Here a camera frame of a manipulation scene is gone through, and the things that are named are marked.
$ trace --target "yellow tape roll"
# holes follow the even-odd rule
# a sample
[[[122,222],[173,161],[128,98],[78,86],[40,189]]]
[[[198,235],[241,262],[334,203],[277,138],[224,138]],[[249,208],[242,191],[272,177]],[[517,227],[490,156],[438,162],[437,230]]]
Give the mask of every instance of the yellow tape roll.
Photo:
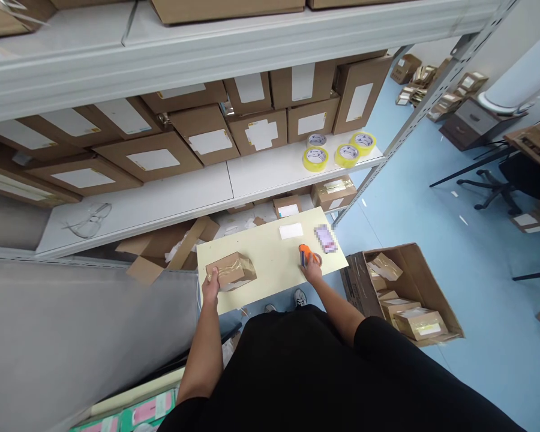
[[[302,163],[308,171],[318,172],[326,168],[328,153],[320,147],[310,147],[304,152]]]
[[[354,168],[354,165],[360,160],[360,150],[354,144],[342,144],[338,146],[334,155],[334,162],[342,168]]]
[[[360,150],[360,156],[370,154],[372,149],[376,147],[376,137],[366,132],[358,132],[352,135],[350,144],[354,144]]]

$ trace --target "black shirt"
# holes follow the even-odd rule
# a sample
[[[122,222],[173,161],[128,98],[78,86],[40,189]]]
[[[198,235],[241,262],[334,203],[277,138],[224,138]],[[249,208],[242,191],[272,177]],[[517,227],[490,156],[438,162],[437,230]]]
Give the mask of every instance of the black shirt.
[[[176,406],[159,432],[521,431],[378,317],[345,345],[312,305],[251,318],[210,399]]]

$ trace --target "sneaker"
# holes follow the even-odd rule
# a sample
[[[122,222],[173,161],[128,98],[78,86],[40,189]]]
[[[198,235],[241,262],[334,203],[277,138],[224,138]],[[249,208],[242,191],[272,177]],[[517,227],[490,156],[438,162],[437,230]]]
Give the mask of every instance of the sneaker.
[[[296,303],[296,307],[298,306],[306,306],[306,294],[304,294],[304,291],[302,291],[300,288],[296,290],[294,293],[294,303]]]

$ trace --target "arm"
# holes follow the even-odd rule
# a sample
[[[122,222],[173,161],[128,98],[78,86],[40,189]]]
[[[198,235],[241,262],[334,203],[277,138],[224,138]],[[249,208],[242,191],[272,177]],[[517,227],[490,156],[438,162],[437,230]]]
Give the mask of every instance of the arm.
[[[202,312],[198,318],[176,404],[193,397],[210,397],[224,370],[217,311],[219,289],[218,269],[215,267],[212,280],[208,282],[206,278],[202,284]]]
[[[300,269],[304,273],[306,280],[312,284],[318,293],[330,321],[332,321],[344,342],[353,347],[356,329],[364,321],[364,315],[324,282],[322,270],[316,261],[310,260],[306,264],[306,268],[300,267]]]

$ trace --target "office chair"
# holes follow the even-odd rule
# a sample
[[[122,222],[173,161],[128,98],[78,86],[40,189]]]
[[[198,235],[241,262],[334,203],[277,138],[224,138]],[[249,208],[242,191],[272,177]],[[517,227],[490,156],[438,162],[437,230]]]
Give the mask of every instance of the office chair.
[[[516,216],[522,214],[522,210],[514,202],[514,199],[510,195],[510,192],[519,190],[531,197],[540,200],[540,165],[530,159],[523,153],[518,153],[510,156],[506,160],[500,162],[500,171],[502,175],[508,180],[507,183],[498,181],[489,170],[478,170],[476,174],[479,176],[484,175],[489,183],[480,183],[471,180],[458,180],[457,184],[468,183],[473,186],[492,189],[492,193],[484,204],[476,204],[474,208],[476,210],[482,210],[488,207],[488,205],[501,195],[504,201],[510,206],[508,214]]]

